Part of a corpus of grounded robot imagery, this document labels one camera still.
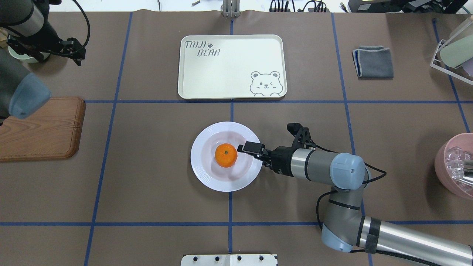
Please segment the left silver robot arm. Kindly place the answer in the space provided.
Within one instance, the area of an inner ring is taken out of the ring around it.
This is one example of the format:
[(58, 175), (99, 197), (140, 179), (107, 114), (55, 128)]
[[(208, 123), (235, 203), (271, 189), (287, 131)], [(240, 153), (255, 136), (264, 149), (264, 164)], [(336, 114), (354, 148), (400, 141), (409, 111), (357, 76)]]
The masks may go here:
[(0, 3), (1, 27), (8, 32), (9, 47), (1, 50), (2, 122), (10, 116), (18, 119), (29, 117), (52, 96), (49, 88), (14, 55), (26, 55), (36, 62), (43, 62), (46, 50), (61, 50), (60, 39), (48, 22), (50, 5), (60, 3), (60, 0), (2, 0)]

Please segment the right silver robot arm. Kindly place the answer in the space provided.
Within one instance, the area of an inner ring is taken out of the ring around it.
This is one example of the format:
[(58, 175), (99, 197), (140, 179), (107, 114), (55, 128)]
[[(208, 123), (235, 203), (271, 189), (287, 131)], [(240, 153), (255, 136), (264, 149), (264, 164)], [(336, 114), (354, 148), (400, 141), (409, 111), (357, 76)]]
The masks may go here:
[(382, 254), (426, 266), (471, 266), (472, 246), (384, 222), (361, 212), (364, 189), (374, 179), (359, 156), (335, 153), (313, 141), (267, 150), (247, 141), (239, 153), (251, 155), (277, 174), (328, 184), (321, 240), (341, 252)]

